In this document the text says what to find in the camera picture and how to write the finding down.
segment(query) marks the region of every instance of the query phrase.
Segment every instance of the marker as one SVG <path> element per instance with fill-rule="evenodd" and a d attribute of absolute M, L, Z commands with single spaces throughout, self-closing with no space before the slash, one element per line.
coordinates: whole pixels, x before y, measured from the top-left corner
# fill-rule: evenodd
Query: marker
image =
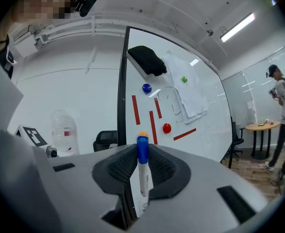
<path fill-rule="evenodd" d="M 142 196 L 146 197 L 149 193 L 149 186 L 148 186 L 149 139 L 146 136 L 138 136 L 137 148 L 138 148 L 140 192 Z"/>

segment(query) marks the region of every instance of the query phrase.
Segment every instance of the black office chair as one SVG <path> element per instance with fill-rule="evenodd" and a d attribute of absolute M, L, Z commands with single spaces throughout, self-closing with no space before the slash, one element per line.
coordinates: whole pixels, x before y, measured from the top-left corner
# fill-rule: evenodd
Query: black office chair
<path fill-rule="evenodd" d="M 237 131 L 236 131 L 236 123 L 232 121 L 232 117 L 231 117 L 231 123 L 232 123 L 232 143 L 231 145 L 233 146 L 232 148 L 230 147 L 227 151 L 227 153 L 225 154 L 224 158 L 226 156 L 228 156 L 230 153 L 231 153 L 231 149 L 233 149 L 233 155 L 235 155 L 238 159 L 239 159 L 239 156 L 237 155 L 237 153 L 241 153 L 243 154 L 243 151 L 242 150 L 236 150 L 235 148 L 238 148 L 237 145 L 239 144 L 242 144 L 244 142 L 244 139 L 243 139 L 243 130 L 245 128 L 241 128 L 241 138 L 238 138 L 238 135 L 237 135 Z"/>
<path fill-rule="evenodd" d="M 117 131 L 101 131 L 93 143 L 94 152 L 107 150 L 111 144 L 117 144 Z"/>

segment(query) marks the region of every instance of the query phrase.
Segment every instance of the person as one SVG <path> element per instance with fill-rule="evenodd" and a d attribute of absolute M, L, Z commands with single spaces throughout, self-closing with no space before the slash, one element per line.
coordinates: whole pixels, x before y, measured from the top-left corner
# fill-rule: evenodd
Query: person
<path fill-rule="evenodd" d="M 8 49 L 8 31 L 14 23 L 31 24 L 44 19 L 65 18 L 79 0 L 17 0 L 0 22 L 0 64 L 11 78 L 16 63 Z"/>
<path fill-rule="evenodd" d="M 277 94 L 276 95 L 272 94 L 272 97 L 273 99 L 278 99 L 279 105 L 283 107 L 277 146 L 272 160 L 270 162 L 267 161 L 264 164 L 264 167 L 268 171 L 272 172 L 274 170 L 274 166 L 277 162 L 279 154 L 285 143 L 285 76 L 282 74 L 282 72 L 279 70 L 279 68 L 276 65 L 271 65 L 268 68 L 268 72 L 269 72 L 269 77 L 273 77 L 277 81 L 275 85 Z M 279 170 L 278 175 L 280 179 L 282 179 L 283 176 L 285 175 L 285 162 L 283 163 L 282 168 Z"/>

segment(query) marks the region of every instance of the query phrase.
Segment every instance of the white ceiling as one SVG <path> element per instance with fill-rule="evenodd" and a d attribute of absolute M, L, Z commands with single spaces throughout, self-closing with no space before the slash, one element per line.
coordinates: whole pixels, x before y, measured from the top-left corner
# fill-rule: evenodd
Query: white ceiling
<path fill-rule="evenodd" d="M 249 13 L 256 17 L 252 25 L 222 43 L 223 27 L 230 29 Z M 275 21 L 279 16 L 277 6 L 273 7 L 270 0 L 97 0 L 86 17 L 75 13 L 70 19 L 52 23 L 57 26 L 76 20 L 107 19 L 104 26 L 95 24 L 96 29 L 124 30 L 126 22 L 151 27 L 188 44 L 221 68 L 282 27 L 282 20 Z M 210 29 L 214 31 L 212 37 L 206 34 Z"/>

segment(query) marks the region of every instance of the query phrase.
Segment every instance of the red ball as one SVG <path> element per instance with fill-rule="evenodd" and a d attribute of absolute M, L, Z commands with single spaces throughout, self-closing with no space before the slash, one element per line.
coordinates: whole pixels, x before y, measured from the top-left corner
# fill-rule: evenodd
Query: red ball
<path fill-rule="evenodd" d="M 170 125 L 169 123 L 165 123 L 165 124 L 163 125 L 163 131 L 164 131 L 164 133 L 166 133 L 166 134 L 170 133 L 170 131 L 171 131 L 171 125 Z"/>

